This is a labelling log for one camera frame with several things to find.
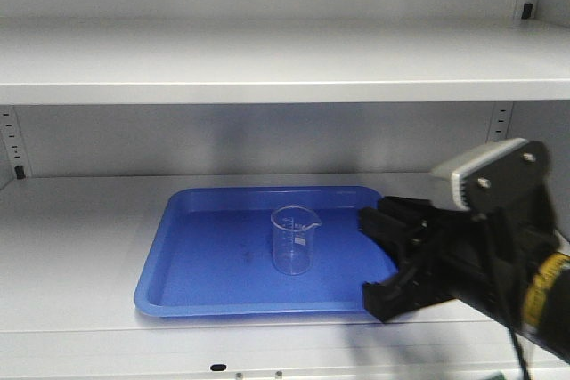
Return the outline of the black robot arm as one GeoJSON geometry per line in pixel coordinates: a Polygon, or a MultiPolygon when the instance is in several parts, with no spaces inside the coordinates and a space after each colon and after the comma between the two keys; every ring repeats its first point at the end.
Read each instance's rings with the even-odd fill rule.
{"type": "Polygon", "coordinates": [[[488,214],[385,197],[359,211],[358,229],[397,269],[362,286],[363,307],[376,319],[460,300],[569,360],[569,257],[545,185],[488,214]]]}

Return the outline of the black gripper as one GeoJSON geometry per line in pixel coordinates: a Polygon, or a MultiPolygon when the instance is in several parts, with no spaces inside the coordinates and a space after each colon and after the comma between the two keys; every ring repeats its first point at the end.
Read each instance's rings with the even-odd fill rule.
{"type": "Polygon", "coordinates": [[[527,320],[533,276],[560,247],[547,185],[517,180],[475,192],[467,211],[395,196],[358,211],[358,230],[402,268],[362,285],[370,315],[387,322],[459,299],[500,322],[527,320]]]}

